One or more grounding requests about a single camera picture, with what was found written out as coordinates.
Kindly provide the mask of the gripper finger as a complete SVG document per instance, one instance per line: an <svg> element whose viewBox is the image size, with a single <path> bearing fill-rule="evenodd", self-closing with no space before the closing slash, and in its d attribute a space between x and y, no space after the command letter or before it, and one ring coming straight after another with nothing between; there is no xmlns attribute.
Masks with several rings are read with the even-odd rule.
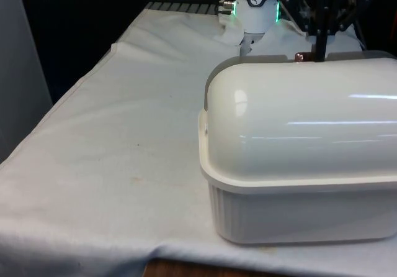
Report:
<svg viewBox="0 0 397 277"><path fill-rule="evenodd" d="M311 59L322 61L322 0L280 0L282 9L306 35L315 36Z"/></svg>
<svg viewBox="0 0 397 277"><path fill-rule="evenodd" d="M370 5L371 0L323 0L321 13L321 60L325 60L328 37L345 31Z"/></svg>

